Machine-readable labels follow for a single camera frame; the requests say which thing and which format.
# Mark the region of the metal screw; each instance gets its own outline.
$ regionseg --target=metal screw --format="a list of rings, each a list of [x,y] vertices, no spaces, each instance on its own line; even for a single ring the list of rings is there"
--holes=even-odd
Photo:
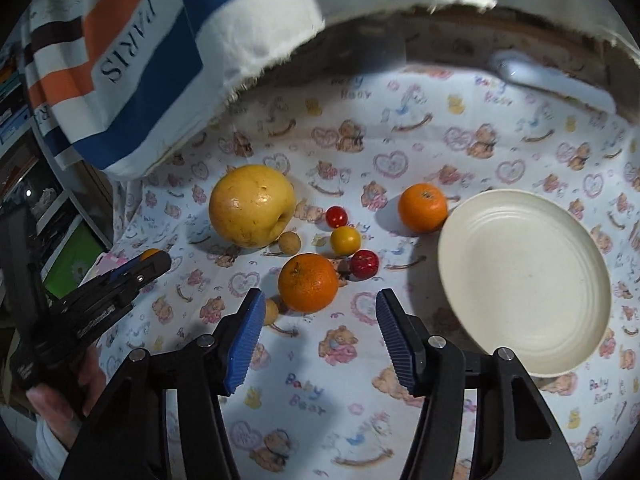
[[[209,348],[213,345],[215,339],[211,334],[202,334],[196,341],[200,348]]]
[[[504,359],[505,361],[511,361],[514,357],[516,357],[516,354],[513,353],[513,350],[511,350],[511,348],[503,346],[502,348],[498,348],[498,357],[500,359]]]
[[[447,345],[447,340],[441,335],[432,335],[428,339],[428,343],[434,348],[444,348]]]
[[[136,348],[129,352],[129,359],[133,362],[142,361],[146,357],[146,352],[142,348]]]

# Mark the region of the hand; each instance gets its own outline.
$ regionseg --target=hand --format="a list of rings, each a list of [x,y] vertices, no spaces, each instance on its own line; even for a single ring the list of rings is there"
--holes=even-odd
[[[78,369],[78,383],[86,387],[82,411],[87,416],[107,384],[107,377],[98,366],[95,346],[90,346],[84,354]],[[53,434],[67,449],[71,449],[80,430],[80,420],[62,394],[48,384],[40,383],[27,390],[26,395]]]

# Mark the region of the plate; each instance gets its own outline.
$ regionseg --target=plate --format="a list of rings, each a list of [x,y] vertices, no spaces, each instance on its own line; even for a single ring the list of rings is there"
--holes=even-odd
[[[468,334],[487,353],[513,349],[531,375],[571,371],[604,338],[604,258],[580,222],[546,198],[503,189],[462,203],[440,234],[438,268]]]

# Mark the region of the large yellow fruit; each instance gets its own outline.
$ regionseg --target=large yellow fruit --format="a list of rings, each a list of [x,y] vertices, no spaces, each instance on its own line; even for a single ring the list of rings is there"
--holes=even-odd
[[[251,164],[218,181],[209,200],[209,218],[225,240],[257,249],[280,236],[295,208],[293,186],[283,174]]]

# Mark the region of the red cherry tomato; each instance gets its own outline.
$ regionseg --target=red cherry tomato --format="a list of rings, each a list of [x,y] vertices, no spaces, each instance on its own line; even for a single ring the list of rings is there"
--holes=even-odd
[[[373,251],[361,249],[357,251],[349,262],[351,273],[361,280],[368,280],[378,273],[380,260]]]
[[[349,221],[347,212],[339,205],[332,205],[329,209],[327,209],[326,214],[324,215],[324,219],[326,220],[326,224],[331,229],[343,227],[347,225],[347,222]]]

